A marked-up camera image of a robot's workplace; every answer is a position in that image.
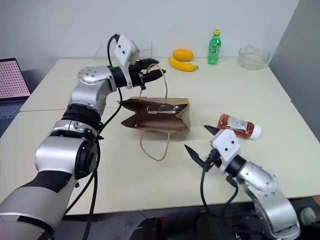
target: brown paper bag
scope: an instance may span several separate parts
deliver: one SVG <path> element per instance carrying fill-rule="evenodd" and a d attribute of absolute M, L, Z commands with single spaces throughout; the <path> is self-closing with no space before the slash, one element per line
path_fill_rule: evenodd
<path fill-rule="evenodd" d="M 124 108 L 135 112 L 134 115 L 124 120 L 121 124 L 128 128 L 142 130 L 140 138 L 141 149 L 147 156 L 156 161 L 161 161 L 166 157 L 170 134 L 185 131 L 191 127 L 189 118 L 190 103 L 188 98 L 167 97 L 168 87 L 164 75 L 163 78 L 166 90 L 165 97 L 141 97 L 142 92 L 140 92 L 139 97 L 131 97 L 121 102 Z M 157 159 L 144 149 L 142 139 L 146 131 L 168 133 L 167 144 L 162 158 Z"/>

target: laptop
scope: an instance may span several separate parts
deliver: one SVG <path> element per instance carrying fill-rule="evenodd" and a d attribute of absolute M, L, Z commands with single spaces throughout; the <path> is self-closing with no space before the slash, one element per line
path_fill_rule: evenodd
<path fill-rule="evenodd" d="M 15 58 L 0 59 L 0 137 L 30 96 Z"/>

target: clear bowl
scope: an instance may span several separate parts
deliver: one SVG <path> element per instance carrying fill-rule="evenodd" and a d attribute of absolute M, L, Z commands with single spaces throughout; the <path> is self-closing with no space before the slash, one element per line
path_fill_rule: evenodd
<path fill-rule="evenodd" d="M 247 45 L 239 50 L 239 64 L 245 69 L 260 70 L 264 67 L 270 54 L 255 46 Z"/>

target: yellow fruit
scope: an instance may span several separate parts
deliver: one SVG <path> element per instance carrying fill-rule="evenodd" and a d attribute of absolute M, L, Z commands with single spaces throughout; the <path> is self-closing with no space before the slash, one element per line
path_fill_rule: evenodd
<path fill-rule="evenodd" d="M 185 62 L 185 61 L 191 61 L 192 58 L 194 57 L 194 54 L 189 49 L 179 48 L 173 51 L 173 56 L 178 61 Z"/>
<path fill-rule="evenodd" d="M 199 67 L 199 66 L 193 65 L 191 63 L 178 61 L 177 59 L 175 59 L 173 57 L 169 57 L 169 63 L 175 69 L 178 69 L 178 70 L 184 71 L 184 72 L 193 72 L 194 70 L 196 70 Z"/>

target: bottle label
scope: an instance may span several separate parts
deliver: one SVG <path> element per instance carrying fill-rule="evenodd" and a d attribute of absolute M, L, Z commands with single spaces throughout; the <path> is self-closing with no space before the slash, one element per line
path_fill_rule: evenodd
<path fill-rule="evenodd" d="M 209 46 L 209 52 L 218 54 L 220 52 L 220 46 Z"/>
<path fill-rule="evenodd" d="M 228 127 L 235 130 L 246 130 L 248 122 L 236 119 L 232 116 L 228 118 Z"/>

